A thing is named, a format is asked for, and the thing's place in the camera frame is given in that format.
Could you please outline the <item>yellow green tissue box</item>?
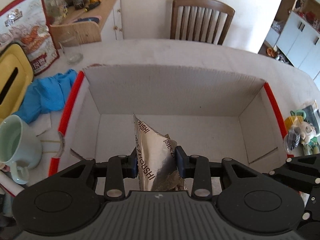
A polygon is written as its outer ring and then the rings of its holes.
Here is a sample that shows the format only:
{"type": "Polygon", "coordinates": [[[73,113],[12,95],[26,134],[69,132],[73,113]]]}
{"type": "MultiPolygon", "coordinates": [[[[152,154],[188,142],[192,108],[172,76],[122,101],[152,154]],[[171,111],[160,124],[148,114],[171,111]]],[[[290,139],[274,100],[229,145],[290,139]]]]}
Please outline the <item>yellow green tissue box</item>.
{"type": "Polygon", "coordinates": [[[7,45],[1,51],[1,120],[19,110],[33,79],[33,69],[20,44],[7,45]]]}

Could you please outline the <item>white patterned tissue pack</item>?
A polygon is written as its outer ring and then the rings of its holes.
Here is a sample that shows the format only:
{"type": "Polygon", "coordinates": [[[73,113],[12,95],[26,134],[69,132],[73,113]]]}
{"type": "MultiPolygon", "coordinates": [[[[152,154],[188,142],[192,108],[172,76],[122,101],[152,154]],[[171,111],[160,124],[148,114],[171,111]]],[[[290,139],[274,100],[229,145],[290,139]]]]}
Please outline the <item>white patterned tissue pack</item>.
{"type": "Polygon", "coordinates": [[[317,101],[304,103],[302,110],[306,113],[304,121],[311,124],[315,128],[316,134],[319,135],[320,116],[317,101]]]}

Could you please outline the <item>silver foil snack bag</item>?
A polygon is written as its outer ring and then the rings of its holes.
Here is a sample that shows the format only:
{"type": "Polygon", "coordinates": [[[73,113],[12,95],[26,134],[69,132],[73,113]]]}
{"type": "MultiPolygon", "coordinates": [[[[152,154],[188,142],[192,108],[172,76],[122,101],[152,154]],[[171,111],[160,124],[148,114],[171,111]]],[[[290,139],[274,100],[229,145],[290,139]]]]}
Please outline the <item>silver foil snack bag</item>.
{"type": "Polygon", "coordinates": [[[177,142],[155,131],[136,116],[136,152],[139,188],[142,191],[185,191],[185,180],[175,162],[177,142]]]}

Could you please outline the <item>white wooden side cabinet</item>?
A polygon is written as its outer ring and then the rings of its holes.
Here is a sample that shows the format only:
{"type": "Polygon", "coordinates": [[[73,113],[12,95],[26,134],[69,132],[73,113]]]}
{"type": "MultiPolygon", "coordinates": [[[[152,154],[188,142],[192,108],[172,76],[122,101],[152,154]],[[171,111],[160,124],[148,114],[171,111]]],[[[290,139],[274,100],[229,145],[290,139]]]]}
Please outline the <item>white wooden side cabinet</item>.
{"type": "Polygon", "coordinates": [[[60,24],[50,26],[53,40],[76,35],[80,44],[114,42],[124,39],[120,0],[101,0],[99,6],[90,11],[68,8],[68,14],[60,24]]]}

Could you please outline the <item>red snack bag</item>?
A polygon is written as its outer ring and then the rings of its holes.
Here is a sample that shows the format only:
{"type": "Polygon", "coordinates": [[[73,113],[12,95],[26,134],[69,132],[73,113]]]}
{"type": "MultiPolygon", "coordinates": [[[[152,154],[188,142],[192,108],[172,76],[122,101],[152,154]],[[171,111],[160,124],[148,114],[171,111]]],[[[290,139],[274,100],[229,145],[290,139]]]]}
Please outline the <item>red snack bag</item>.
{"type": "Polygon", "coordinates": [[[1,10],[1,50],[17,42],[40,75],[59,58],[44,0],[14,0],[1,10]]]}

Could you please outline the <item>teal round ball toy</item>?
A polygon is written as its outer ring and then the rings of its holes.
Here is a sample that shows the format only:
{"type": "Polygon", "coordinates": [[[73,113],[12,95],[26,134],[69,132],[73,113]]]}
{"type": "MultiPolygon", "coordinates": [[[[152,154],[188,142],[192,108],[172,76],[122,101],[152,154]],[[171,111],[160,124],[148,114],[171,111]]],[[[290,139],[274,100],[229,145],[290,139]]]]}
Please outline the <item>teal round ball toy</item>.
{"type": "Polygon", "coordinates": [[[303,120],[306,118],[306,112],[302,109],[290,111],[291,116],[301,116],[303,120]]]}

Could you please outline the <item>screwdriver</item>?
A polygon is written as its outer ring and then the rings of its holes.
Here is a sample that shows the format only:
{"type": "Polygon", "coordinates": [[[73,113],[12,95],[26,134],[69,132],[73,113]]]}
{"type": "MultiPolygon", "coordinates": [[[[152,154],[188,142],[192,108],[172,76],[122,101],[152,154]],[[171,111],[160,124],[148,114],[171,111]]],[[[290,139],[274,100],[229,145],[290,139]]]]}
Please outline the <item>screwdriver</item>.
{"type": "Polygon", "coordinates": [[[87,7],[85,7],[85,12],[93,10],[94,8],[98,7],[100,5],[100,3],[101,3],[100,1],[97,1],[97,2],[89,4],[87,7]]]}

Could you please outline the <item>white wall cabinet unit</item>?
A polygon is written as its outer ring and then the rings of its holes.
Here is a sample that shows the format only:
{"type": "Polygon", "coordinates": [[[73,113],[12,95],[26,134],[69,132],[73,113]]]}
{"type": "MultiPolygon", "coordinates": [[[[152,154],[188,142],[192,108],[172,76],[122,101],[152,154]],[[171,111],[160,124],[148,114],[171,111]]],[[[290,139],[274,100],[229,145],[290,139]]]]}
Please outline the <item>white wall cabinet unit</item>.
{"type": "Polygon", "coordinates": [[[268,54],[319,79],[319,0],[281,0],[264,44],[268,54]]]}

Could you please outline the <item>mint green mug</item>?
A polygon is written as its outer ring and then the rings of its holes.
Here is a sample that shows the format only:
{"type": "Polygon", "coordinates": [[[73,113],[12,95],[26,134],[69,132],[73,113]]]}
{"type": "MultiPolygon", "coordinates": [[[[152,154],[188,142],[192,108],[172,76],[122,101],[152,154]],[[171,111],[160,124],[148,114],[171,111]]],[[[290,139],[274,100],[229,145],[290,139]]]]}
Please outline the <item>mint green mug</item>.
{"type": "Polygon", "coordinates": [[[42,145],[33,129],[19,116],[10,115],[1,123],[1,163],[10,168],[14,182],[24,185],[29,171],[42,157],[42,145]]]}

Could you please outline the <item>clear drinking glass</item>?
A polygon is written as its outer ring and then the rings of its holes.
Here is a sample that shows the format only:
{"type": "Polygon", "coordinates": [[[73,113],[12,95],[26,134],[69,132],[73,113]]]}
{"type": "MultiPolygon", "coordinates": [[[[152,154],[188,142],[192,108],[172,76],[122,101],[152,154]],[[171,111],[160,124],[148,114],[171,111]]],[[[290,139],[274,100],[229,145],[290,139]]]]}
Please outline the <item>clear drinking glass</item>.
{"type": "Polygon", "coordinates": [[[68,64],[77,64],[83,59],[81,46],[76,33],[66,32],[58,38],[60,48],[68,64]]]}

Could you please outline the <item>dark glass jar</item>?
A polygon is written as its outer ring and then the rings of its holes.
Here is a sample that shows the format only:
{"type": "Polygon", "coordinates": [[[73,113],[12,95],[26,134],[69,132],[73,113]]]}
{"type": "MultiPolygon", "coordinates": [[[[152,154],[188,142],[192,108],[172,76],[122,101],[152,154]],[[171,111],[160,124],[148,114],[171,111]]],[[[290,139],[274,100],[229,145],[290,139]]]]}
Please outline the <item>dark glass jar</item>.
{"type": "Polygon", "coordinates": [[[72,1],[73,1],[75,10],[84,9],[84,7],[86,6],[86,0],[72,0],[72,1]]]}

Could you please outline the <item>yellow small carton box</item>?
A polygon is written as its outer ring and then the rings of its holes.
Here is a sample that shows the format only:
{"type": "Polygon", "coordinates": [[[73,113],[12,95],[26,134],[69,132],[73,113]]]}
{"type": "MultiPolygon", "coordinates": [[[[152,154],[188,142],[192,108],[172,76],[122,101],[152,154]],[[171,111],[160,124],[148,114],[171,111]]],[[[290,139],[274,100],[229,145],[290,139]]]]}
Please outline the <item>yellow small carton box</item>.
{"type": "Polygon", "coordinates": [[[286,129],[290,129],[292,125],[299,125],[303,121],[303,117],[300,115],[289,116],[285,119],[284,124],[286,129]]]}

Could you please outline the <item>red white cardboard box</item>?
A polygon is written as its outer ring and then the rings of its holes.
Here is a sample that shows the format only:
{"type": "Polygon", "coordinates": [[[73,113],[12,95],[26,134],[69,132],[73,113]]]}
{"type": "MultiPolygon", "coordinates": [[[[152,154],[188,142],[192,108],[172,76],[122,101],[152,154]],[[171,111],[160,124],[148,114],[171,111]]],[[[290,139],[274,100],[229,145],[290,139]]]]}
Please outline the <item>red white cardboard box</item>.
{"type": "Polygon", "coordinates": [[[65,141],[49,170],[107,160],[135,147],[134,118],[211,161],[230,157],[259,172],[287,159],[284,121],[258,77],[181,66],[95,66],[79,72],[61,116],[65,141]]]}

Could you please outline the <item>green dumpling plush toy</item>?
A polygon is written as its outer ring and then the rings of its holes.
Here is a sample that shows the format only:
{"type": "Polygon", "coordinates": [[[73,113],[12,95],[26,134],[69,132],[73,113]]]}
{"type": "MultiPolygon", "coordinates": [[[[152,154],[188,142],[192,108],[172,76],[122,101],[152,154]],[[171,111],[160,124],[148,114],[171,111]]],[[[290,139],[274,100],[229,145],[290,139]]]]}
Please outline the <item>green dumpling plush toy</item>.
{"type": "Polygon", "coordinates": [[[304,155],[313,155],[320,153],[317,137],[312,138],[308,144],[303,145],[303,153],[304,155]]]}

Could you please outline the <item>blue cloth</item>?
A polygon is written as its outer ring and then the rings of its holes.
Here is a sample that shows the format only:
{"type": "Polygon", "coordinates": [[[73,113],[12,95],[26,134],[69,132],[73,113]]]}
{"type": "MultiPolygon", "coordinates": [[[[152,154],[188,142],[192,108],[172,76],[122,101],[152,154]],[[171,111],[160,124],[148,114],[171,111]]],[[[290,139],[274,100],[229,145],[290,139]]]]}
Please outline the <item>blue cloth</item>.
{"type": "Polygon", "coordinates": [[[22,104],[14,114],[29,124],[41,114],[62,110],[76,77],[77,72],[69,69],[64,74],[36,79],[28,86],[22,104]]]}

